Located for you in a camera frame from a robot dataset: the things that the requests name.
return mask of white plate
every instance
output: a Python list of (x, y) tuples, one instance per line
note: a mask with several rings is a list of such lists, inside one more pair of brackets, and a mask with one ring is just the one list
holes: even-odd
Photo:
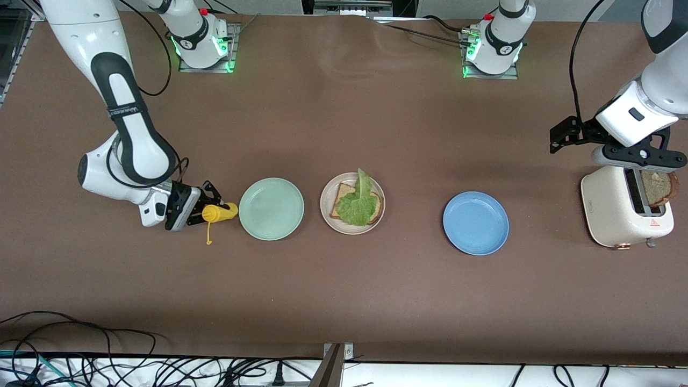
[(320, 195), (320, 213), (323, 214), (325, 222), (333, 230), (338, 231), (342, 234), (358, 235), (362, 233), (367, 233), (368, 231), (374, 229), (375, 226), (378, 225), (380, 220), (382, 220), (383, 215), (385, 215), (385, 193), (383, 192), (383, 189), (382, 187), (380, 187), (378, 182), (376, 182), (375, 179), (371, 178), (370, 180), (372, 180), (373, 182), (372, 191), (378, 194), (378, 196), (380, 196), (381, 207), (380, 216), (378, 216), (378, 219), (375, 221), (375, 223), (366, 224), (365, 226), (354, 226), (342, 220), (330, 217), (332, 207), (334, 207), (334, 201), (337, 200), (337, 192), (339, 192), (339, 183), (343, 182), (344, 184), (353, 187), (354, 185), (356, 185), (356, 180), (358, 180), (358, 173), (356, 172), (341, 174), (330, 180), (330, 182), (325, 186), (325, 189), (323, 189), (323, 193)]

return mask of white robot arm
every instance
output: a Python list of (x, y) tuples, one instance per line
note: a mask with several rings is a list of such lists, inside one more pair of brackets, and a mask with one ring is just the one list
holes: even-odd
[[(550, 153), (566, 145), (604, 144), (592, 157), (602, 165), (670, 172), (686, 156), (669, 151), (669, 126), (688, 117), (688, 3), (648, 0), (642, 17), (656, 54), (641, 74), (587, 122), (571, 116), (550, 130)], [(662, 138), (659, 148), (651, 146)]]
[[(213, 33), (221, 29), (222, 22), (212, 15), (200, 15), (193, 0), (147, 3), (161, 14), (174, 39), (186, 45), (179, 51), (187, 63), (208, 67), (222, 57), (213, 43), (217, 38)], [(105, 143), (82, 157), (78, 166), (81, 186), (138, 205), (144, 226), (167, 219), (165, 228), (173, 231), (191, 224), (189, 218), (199, 206), (222, 204), (214, 189), (211, 199), (197, 187), (171, 180), (178, 156), (155, 130), (139, 93), (114, 4), (110, 0), (44, 0), (43, 9), (59, 43), (98, 90), (116, 126)]]
[(486, 17), (471, 26), (477, 31), (477, 39), (466, 59), (486, 74), (504, 73), (518, 59), (523, 38), (533, 20), (535, 4), (532, 1), (500, 0), (493, 18)]

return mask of table surface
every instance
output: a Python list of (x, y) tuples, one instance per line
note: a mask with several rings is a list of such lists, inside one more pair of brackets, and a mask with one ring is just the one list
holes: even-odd
[[(158, 89), (160, 44), (136, 15), (122, 22), (140, 85)], [(451, 36), (432, 21), (403, 25)], [(463, 79), (450, 43), (362, 17), (257, 17), (235, 73), (174, 71), (146, 98), (157, 130), (191, 159), (185, 182), (209, 179), (238, 202), (277, 176), (303, 194), (288, 238), (256, 240), (237, 219), (213, 225), (206, 246), (205, 226), (146, 229), (131, 203), (79, 187), (80, 157), (114, 126), (39, 23), (0, 109), (0, 317), (47, 309), (155, 331), (159, 353), (317, 356), (323, 342), (354, 342), (363, 359), (390, 361), (684, 362), (686, 196), (672, 200), (676, 227), (656, 249), (609, 251), (589, 237), (579, 197), (594, 147), (548, 153), (548, 130), (574, 111), (577, 27), (534, 23), (520, 79), (493, 81)], [(652, 58), (640, 25), (591, 23), (576, 62), (584, 115)], [(675, 128), (672, 148), (688, 149), (685, 123)], [(319, 197), (358, 167), (387, 208), (374, 230), (345, 236)], [(463, 191), (506, 209), (497, 253), (469, 256), (444, 236), (444, 206)], [(3, 326), (0, 338), (48, 320)], [(45, 334), (42, 348), (104, 351), (82, 331)], [(148, 344), (123, 341), (115, 351)]]

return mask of lettuce leaf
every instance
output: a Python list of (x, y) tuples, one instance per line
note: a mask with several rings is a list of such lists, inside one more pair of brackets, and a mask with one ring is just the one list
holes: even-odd
[(375, 196), (370, 194), (373, 183), (363, 170), (358, 169), (356, 191), (347, 194), (337, 203), (339, 217), (354, 226), (365, 226), (375, 213)]

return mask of bread slice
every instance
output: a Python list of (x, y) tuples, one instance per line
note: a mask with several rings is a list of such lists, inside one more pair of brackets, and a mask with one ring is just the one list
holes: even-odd
[(678, 178), (676, 172), (641, 171), (641, 180), (647, 203), (650, 207), (659, 207), (678, 195)]
[[(337, 199), (334, 201), (334, 206), (332, 206), (332, 212), (330, 212), (330, 217), (333, 219), (341, 219), (339, 214), (337, 213), (337, 204), (339, 203), (339, 200), (343, 198), (344, 196), (348, 194), (352, 194), (356, 192), (356, 188), (352, 187), (348, 184), (344, 184), (343, 182), (339, 183), (339, 191), (337, 191)], [(377, 221), (377, 219), (380, 217), (380, 212), (382, 211), (382, 200), (380, 200), (380, 196), (377, 193), (371, 192), (370, 196), (375, 196), (375, 212), (373, 212), (373, 216), (370, 218), (370, 221), (368, 224), (373, 224)]]

